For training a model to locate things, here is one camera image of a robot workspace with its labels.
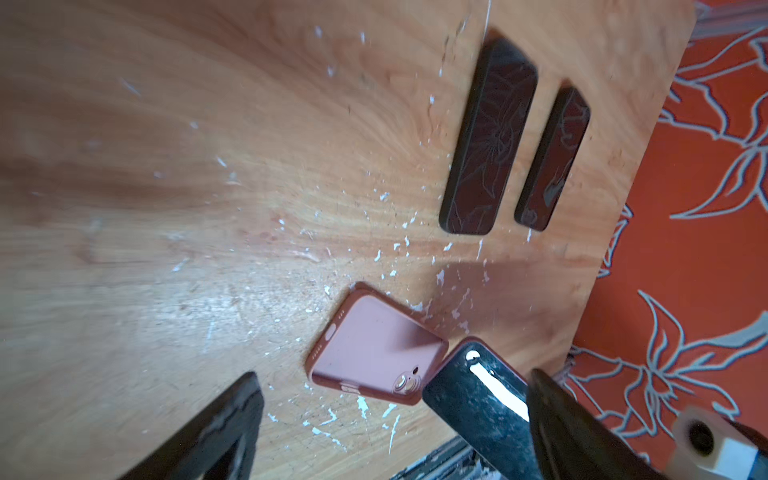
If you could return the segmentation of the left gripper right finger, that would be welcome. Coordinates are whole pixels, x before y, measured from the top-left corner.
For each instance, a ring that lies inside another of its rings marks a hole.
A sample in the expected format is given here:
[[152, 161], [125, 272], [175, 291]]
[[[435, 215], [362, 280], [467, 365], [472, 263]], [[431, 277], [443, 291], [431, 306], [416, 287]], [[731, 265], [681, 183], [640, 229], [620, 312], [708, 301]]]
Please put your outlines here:
[[545, 479], [662, 479], [541, 369], [527, 389], [530, 432]]

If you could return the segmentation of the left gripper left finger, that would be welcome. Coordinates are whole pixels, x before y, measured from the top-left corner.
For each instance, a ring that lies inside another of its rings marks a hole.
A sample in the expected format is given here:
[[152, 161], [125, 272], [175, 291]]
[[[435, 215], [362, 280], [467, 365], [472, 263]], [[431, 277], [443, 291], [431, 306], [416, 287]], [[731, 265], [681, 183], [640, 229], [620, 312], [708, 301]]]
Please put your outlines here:
[[265, 399], [247, 371], [124, 479], [248, 479]]

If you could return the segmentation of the purple phone case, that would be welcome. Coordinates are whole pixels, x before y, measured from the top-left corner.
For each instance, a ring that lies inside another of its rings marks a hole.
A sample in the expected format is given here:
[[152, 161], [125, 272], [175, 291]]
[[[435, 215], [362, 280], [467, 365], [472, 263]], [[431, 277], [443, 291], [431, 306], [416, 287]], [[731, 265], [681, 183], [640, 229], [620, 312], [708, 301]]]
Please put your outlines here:
[[425, 384], [422, 399], [503, 477], [540, 479], [527, 390], [485, 342], [467, 337]]

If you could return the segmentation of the pink phone case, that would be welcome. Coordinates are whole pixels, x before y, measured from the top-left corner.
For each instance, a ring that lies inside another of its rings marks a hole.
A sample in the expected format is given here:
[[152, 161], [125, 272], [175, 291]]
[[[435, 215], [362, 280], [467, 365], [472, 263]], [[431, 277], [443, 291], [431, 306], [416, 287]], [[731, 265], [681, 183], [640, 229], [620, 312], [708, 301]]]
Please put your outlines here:
[[305, 360], [315, 385], [389, 403], [415, 405], [449, 342], [415, 312], [357, 282]]

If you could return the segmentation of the dark phone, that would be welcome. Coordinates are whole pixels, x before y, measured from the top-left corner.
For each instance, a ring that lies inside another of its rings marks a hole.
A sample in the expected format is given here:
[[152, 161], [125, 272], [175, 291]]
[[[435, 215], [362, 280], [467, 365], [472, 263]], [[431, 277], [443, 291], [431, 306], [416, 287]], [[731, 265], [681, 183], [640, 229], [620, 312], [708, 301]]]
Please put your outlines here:
[[556, 96], [515, 209], [518, 224], [538, 232], [547, 228], [590, 119], [590, 107], [579, 90], [572, 85], [563, 86]]

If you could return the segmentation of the black phone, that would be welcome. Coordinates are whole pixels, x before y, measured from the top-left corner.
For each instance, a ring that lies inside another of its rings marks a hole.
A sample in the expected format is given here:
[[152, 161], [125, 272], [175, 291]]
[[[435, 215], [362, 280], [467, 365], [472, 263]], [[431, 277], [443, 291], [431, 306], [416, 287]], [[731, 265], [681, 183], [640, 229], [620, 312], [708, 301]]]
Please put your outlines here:
[[537, 84], [536, 66], [509, 40], [483, 45], [439, 213], [445, 232], [492, 230]]

